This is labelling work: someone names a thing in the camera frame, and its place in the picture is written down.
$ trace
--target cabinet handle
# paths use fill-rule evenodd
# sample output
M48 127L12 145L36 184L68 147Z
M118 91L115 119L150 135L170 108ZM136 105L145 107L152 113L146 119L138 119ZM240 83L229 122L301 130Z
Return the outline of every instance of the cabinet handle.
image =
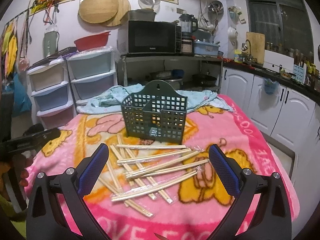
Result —
M282 89L282 93L281 93L281 98L280 98L280 102L282 101L282 96L283 96L283 92L284 92L284 89Z
M285 104L287 103L288 95L289 95L289 91L287 92L287 97L285 98L285 101L284 101Z

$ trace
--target yellow cloth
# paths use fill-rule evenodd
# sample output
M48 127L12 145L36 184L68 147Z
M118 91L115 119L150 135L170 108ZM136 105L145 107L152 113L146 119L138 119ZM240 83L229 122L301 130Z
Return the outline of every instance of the yellow cloth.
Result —
M3 38L3 44L2 44L2 55L4 55L8 50L9 39L10 39L10 35L13 30L12 26L13 26L13 23L9 24L9 26L7 27L7 29L5 31L4 38Z
M6 73L5 76L7 77L12 71L14 63L16 62L17 58L17 38L15 35L12 36L9 46L8 46L8 60L7 60L7 66L6 66Z

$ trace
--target green plastic basket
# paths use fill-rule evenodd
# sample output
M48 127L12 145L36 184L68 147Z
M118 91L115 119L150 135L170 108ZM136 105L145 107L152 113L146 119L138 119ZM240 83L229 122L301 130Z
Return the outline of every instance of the green plastic basket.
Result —
M163 80L149 82L121 104L128 136L160 142L182 143L187 97Z

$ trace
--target black microwave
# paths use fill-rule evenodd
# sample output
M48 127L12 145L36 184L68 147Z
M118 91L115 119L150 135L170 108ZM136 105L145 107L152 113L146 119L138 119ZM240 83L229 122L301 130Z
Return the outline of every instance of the black microwave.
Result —
M118 30L118 50L121 55L180 53L181 27L167 22L127 21Z

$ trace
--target blender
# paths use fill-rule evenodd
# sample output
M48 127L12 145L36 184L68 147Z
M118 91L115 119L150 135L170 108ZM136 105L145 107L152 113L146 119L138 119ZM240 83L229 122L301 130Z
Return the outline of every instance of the blender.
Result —
M198 20L190 14L182 14L179 20L181 22L181 53L186 56L193 56L195 50L192 33L198 29Z

